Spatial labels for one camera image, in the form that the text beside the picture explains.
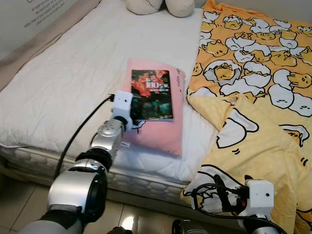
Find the floor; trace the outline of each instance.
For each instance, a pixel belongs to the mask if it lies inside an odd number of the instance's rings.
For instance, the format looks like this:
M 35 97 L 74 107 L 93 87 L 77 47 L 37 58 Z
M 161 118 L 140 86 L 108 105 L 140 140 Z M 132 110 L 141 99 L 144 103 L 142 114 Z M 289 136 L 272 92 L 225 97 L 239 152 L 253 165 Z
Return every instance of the floor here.
M 29 222 L 39 219 L 46 212 L 49 188 L 35 183 L 9 179 L 0 192 L 0 234 L 17 233 Z M 89 224 L 85 234 L 105 234 L 113 227 L 122 226 L 134 234 L 171 234 L 175 219 L 168 214 L 158 213 L 131 205 L 106 201 L 104 215 Z M 209 234 L 242 234 L 242 232 L 203 224 Z

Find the mattress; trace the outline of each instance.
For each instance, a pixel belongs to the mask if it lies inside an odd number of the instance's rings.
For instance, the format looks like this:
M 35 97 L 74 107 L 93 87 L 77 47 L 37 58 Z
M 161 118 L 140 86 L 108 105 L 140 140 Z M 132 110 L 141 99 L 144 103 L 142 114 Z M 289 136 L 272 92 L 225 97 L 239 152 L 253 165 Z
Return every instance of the mattress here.
M 43 165 L 42 173 L 51 173 L 76 128 L 122 86 L 129 58 L 178 67 L 186 73 L 187 87 L 201 18 L 201 9 L 187 18 L 175 18 L 165 10 L 137 16 L 121 0 L 102 0 L 54 45 L 28 62 L 0 93 L 2 154 L 15 165 L 25 167 L 25 162 L 35 161 L 27 164 L 28 170 Z M 98 126 L 110 118 L 111 107 L 105 104 L 81 130 L 67 160 L 88 149 Z M 215 134 L 215 128 L 185 101 L 182 157 L 131 145 L 119 150 L 113 170 L 183 184 L 195 175 Z M 45 150 L 55 152 L 55 158 L 51 160 Z

